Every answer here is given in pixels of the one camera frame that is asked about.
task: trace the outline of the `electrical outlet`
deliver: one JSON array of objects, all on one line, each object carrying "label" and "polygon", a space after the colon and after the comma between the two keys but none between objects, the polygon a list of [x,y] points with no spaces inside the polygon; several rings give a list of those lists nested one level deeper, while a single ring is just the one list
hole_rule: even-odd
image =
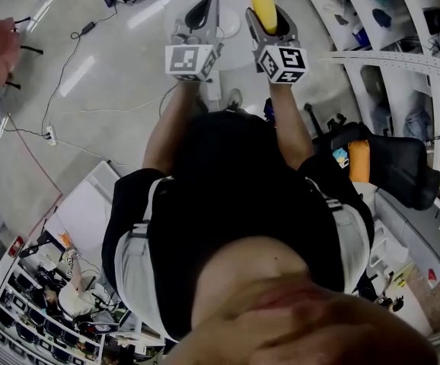
[{"label": "electrical outlet", "polygon": [[53,127],[48,125],[46,127],[46,132],[49,134],[50,138],[47,140],[47,143],[49,143],[51,146],[56,146],[56,136],[54,135]]}]

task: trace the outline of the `power cable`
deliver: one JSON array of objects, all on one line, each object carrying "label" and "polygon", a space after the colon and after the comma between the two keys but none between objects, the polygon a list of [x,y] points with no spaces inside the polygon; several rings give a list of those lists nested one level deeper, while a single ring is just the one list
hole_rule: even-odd
[{"label": "power cable", "polygon": [[115,162],[114,160],[111,160],[110,158],[107,158],[107,157],[104,156],[104,155],[94,153],[93,151],[89,151],[89,150],[87,150],[87,149],[85,149],[85,148],[81,148],[81,147],[77,146],[76,144],[72,144],[72,143],[64,142],[64,141],[58,141],[57,139],[56,139],[56,142],[58,142],[58,143],[62,143],[62,144],[66,144],[66,145],[68,145],[68,146],[70,146],[70,147],[72,147],[72,148],[79,149],[79,150],[84,151],[85,153],[88,153],[88,154],[93,155],[93,156],[95,156],[95,157],[108,159],[108,160],[110,160],[110,161],[111,161],[115,166],[117,166],[117,167],[130,167],[130,168],[132,168],[132,169],[136,169],[135,167],[133,167],[133,166],[131,166],[131,165],[127,165],[126,163],[118,163],[118,162]]},{"label": "power cable", "polygon": [[116,15],[119,13],[118,10],[116,9],[116,2],[114,2],[114,4],[113,4],[113,9],[115,10],[115,13],[113,13],[113,14],[110,15],[109,17],[106,17],[106,18],[104,18],[104,19],[100,19],[99,21],[95,21],[95,22],[92,21],[92,22],[90,22],[89,24],[87,24],[85,27],[83,27],[83,29],[81,30],[80,33],[74,31],[74,32],[72,32],[72,33],[70,34],[69,37],[70,37],[72,40],[78,40],[78,42],[76,43],[76,46],[75,46],[75,48],[74,48],[72,54],[68,57],[68,59],[66,60],[66,63],[63,65],[63,67],[62,67],[62,69],[61,69],[61,75],[59,76],[58,84],[56,85],[56,88],[54,89],[53,94],[51,94],[51,97],[49,98],[49,100],[48,100],[48,102],[47,102],[47,105],[46,105],[46,112],[44,113],[44,117],[43,117],[43,120],[42,120],[41,125],[40,125],[40,133],[38,133],[38,132],[32,132],[32,131],[29,131],[29,130],[26,130],[26,129],[12,129],[12,130],[7,130],[7,129],[6,129],[6,130],[5,130],[6,132],[26,132],[26,133],[28,133],[28,134],[36,135],[36,136],[41,137],[41,138],[44,138],[44,139],[46,139],[46,140],[51,139],[49,133],[44,134],[44,122],[46,121],[47,114],[49,113],[49,108],[50,108],[51,102],[53,101],[53,98],[54,98],[54,96],[56,95],[56,92],[58,91],[59,86],[61,85],[62,76],[63,76],[64,73],[65,73],[66,66],[68,66],[68,64],[70,63],[70,61],[71,61],[71,60],[73,59],[73,57],[76,55],[76,52],[78,51],[78,47],[80,46],[81,37],[84,36],[84,35],[86,35],[87,33],[89,33],[91,30],[93,30],[93,29],[97,26],[97,24],[99,24],[100,22],[108,21],[109,19],[111,19],[112,17],[116,16]]},{"label": "power cable", "polygon": [[162,113],[161,113],[161,108],[162,108],[162,103],[164,102],[164,99],[166,98],[166,96],[168,95],[168,94],[170,94],[178,85],[179,85],[180,83],[178,82],[176,85],[174,85],[170,90],[168,90],[165,94],[164,94],[164,96],[162,97],[162,99],[161,99],[161,102],[159,103],[159,118],[161,118],[161,116],[162,116]]}]

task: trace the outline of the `black chair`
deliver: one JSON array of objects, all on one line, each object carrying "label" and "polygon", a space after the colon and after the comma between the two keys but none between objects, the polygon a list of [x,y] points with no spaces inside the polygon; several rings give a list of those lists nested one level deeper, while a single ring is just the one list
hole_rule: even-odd
[{"label": "black chair", "polygon": [[319,135],[313,143],[317,153],[332,153],[358,140],[367,140],[371,148],[371,184],[408,208],[424,211],[433,205],[440,172],[427,166],[426,147],[418,139],[374,135],[363,123],[351,122]]}]

